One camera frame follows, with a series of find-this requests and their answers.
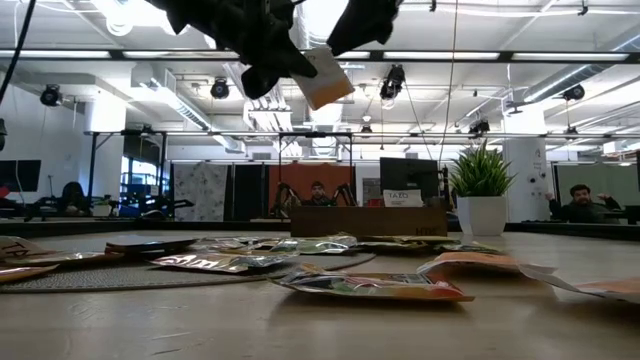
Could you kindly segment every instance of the round mat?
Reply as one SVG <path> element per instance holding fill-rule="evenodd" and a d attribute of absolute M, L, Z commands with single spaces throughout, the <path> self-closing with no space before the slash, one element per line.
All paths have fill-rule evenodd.
<path fill-rule="evenodd" d="M 54 270 L 43 277 L 0 286 L 0 293 L 59 293 L 81 291 L 111 291 L 161 289 L 220 285 L 277 278 L 288 274 L 301 263 L 326 270 L 337 270 L 362 264 L 373 254 L 302 255 L 261 270 L 242 274 L 194 272 L 179 268 L 158 267 L 148 263 L 130 263 L 110 267 Z"/>

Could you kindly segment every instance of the wooden table surface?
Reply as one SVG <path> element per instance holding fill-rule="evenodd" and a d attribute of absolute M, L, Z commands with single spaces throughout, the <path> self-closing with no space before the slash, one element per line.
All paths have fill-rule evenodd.
<path fill-rule="evenodd" d="M 204 234 L 213 235 L 147 231 L 40 243 L 62 249 L 74 239 L 75 250 L 100 250 L 106 241 Z M 557 266 L 557 274 L 571 283 L 640 276 L 635 243 L 519 233 L 462 240 Z M 413 273 L 427 260 L 380 256 L 349 271 Z M 639 305 L 574 294 L 521 276 L 457 271 L 451 280 L 476 300 L 344 300 L 266 282 L 3 294 L 0 359 L 640 359 Z"/>

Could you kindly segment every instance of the white column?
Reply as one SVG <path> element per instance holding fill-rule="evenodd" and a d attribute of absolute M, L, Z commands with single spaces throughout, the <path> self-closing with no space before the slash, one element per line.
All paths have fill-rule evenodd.
<path fill-rule="evenodd" d="M 544 110 L 537 105 L 521 108 L 520 114 L 504 117 L 506 133 L 546 133 Z M 510 162 L 509 175 L 515 180 L 507 201 L 509 222 L 549 220 L 547 157 L 544 139 L 508 139 L 503 143 L 503 156 Z"/>
<path fill-rule="evenodd" d="M 122 100 L 111 95 L 104 95 L 85 108 L 86 131 L 121 131 L 125 128 L 127 106 Z M 98 137 L 100 144 L 107 136 Z M 85 193 L 89 190 L 89 171 L 91 164 L 91 136 L 85 136 L 82 142 L 83 166 L 80 171 L 80 183 Z M 96 151 L 93 175 L 93 196 L 111 195 L 118 198 L 120 194 L 120 173 L 124 137 L 114 135 Z"/>

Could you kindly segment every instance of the man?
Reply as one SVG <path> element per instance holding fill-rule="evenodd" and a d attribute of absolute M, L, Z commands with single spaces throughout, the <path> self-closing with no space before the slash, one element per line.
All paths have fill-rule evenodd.
<path fill-rule="evenodd" d="M 561 206 L 553 198 L 553 194 L 547 194 L 551 217 L 555 220 L 568 221 L 570 223 L 587 224 L 618 224 L 616 219 L 607 219 L 604 214 L 611 210 L 620 210 L 620 205 L 609 195 L 600 194 L 598 198 L 604 204 L 591 201 L 591 189 L 587 185 L 578 184 L 571 188 L 573 200 L 569 205 Z"/>
<path fill-rule="evenodd" d="M 320 181 L 311 184 L 311 199 L 302 202 L 303 206 L 331 206 L 331 200 L 324 192 L 324 185 Z"/>

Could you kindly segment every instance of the cardboard box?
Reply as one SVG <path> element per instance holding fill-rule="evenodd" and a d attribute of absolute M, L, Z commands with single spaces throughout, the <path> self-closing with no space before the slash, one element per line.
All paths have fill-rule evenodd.
<path fill-rule="evenodd" d="M 361 208 L 296 207 L 291 213 L 291 236 L 447 236 L 447 215 L 439 207 Z"/>

